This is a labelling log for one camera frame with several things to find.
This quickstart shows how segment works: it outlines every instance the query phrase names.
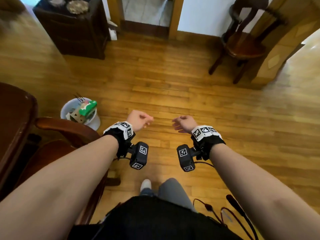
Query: dark wooden cabinet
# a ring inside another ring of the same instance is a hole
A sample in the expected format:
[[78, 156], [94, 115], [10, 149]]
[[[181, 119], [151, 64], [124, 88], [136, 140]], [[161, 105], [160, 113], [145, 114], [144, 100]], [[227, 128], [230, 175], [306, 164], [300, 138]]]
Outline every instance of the dark wooden cabinet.
[[40, 0], [33, 12], [60, 53], [103, 60], [110, 33], [102, 0], [85, 1], [85, 14], [71, 14], [66, 6], [53, 7], [48, 0]]

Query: white bucket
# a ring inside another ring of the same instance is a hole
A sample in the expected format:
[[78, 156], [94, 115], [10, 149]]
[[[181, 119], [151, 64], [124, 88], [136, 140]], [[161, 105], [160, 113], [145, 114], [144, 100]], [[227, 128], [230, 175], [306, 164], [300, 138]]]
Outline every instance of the white bucket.
[[[76, 109], [81, 105], [80, 101], [77, 98], [74, 98], [67, 102], [61, 109], [60, 112], [60, 118], [62, 119], [67, 119], [66, 115], [69, 113], [72, 109]], [[84, 125], [89, 126], [91, 129], [94, 129], [95, 131], [99, 128], [100, 126], [100, 118], [97, 113], [97, 108], [93, 112], [93, 117], [86, 121]]]

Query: hand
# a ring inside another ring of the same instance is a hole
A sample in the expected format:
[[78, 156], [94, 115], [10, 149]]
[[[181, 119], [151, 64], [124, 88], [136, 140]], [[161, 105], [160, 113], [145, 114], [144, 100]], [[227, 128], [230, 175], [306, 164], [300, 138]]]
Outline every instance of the hand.
[[178, 131], [179, 133], [191, 134], [191, 131], [198, 126], [195, 119], [190, 115], [182, 115], [178, 118], [173, 119], [172, 122], [174, 122], [174, 124], [172, 125], [174, 127], [174, 130]]
[[142, 128], [146, 128], [153, 122], [153, 117], [145, 112], [133, 110], [127, 117], [127, 121], [132, 125], [134, 132], [138, 132]]

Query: wrist-mounted camera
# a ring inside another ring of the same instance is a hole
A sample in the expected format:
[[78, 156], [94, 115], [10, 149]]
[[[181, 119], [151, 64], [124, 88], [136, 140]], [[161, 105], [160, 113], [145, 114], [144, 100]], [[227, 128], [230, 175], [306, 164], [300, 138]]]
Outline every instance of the wrist-mounted camera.
[[111, 135], [117, 139], [119, 144], [118, 159], [126, 157], [129, 152], [131, 153], [130, 167], [139, 170], [147, 164], [149, 146], [142, 141], [139, 141], [136, 145], [131, 143], [136, 134], [129, 122], [123, 121], [111, 125], [103, 132], [103, 136], [105, 135]]
[[196, 166], [193, 157], [197, 160], [208, 160], [210, 157], [210, 150], [216, 144], [226, 144], [220, 133], [218, 133], [212, 126], [201, 125], [192, 130], [191, 139], [193, 140], [193, 147], [188, 145], [180, 145], [177, 148], [180, 167], [185, 172], [193, 171]]

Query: gray pants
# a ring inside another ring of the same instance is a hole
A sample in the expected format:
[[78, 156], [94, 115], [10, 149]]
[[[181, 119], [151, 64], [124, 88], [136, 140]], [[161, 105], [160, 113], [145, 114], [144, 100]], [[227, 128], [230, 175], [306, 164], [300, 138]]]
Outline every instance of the gray pants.
[[188, 208], [194, 212], [197, 212], [192, 205], [187, 193], [184, 191], [181, 184], [175, 178], [169, 178], [163, 184], [159, 186], [158, 195], [156, 195], [151, 189], [145, 188], [140, 192], [141, 196], [147, 195], [150, 197], [156, 196], [162, 200], [169, 201], [176, 205]]

